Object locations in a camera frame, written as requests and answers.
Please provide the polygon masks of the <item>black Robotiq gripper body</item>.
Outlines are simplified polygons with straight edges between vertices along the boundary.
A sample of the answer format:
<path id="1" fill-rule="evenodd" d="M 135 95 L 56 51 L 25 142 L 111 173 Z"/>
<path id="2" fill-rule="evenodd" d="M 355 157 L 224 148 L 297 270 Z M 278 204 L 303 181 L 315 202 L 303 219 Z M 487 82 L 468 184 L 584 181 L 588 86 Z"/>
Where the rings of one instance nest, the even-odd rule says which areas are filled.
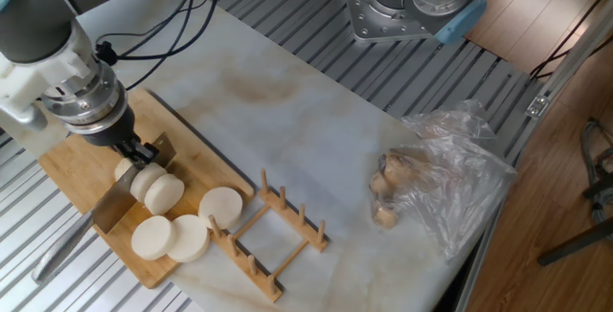
<path id="1" fill-rule="evenodd" d="M 100 132 L 83 135 L 84 140 L 96 146 L 112 146 L 120 143 L 129 143 L 131 140 L 140 141 L 134 131 L 135 115 L 130 107 L 110 127 Z"/>

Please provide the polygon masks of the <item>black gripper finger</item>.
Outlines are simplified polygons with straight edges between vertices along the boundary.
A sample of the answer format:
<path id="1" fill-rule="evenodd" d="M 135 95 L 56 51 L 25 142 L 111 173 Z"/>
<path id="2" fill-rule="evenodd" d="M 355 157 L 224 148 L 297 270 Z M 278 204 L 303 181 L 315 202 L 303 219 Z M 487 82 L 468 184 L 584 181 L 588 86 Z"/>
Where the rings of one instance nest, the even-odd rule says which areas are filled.
<path id="1" fill-rule="evenodd" d="M 139 140 L 130 139 L 122 141 L 112 146 L 112 149 L 121 154 L 123 157 L 138 157 L 141 154 L 140 148 L 142 144 Z"/>
<path id="2" fill-rule="evenodd" d="M 147 166 L 158 154 L 159 150 L 150 143 L 134 143 L 131 144 L 129 159 L 135 166 Z"/>

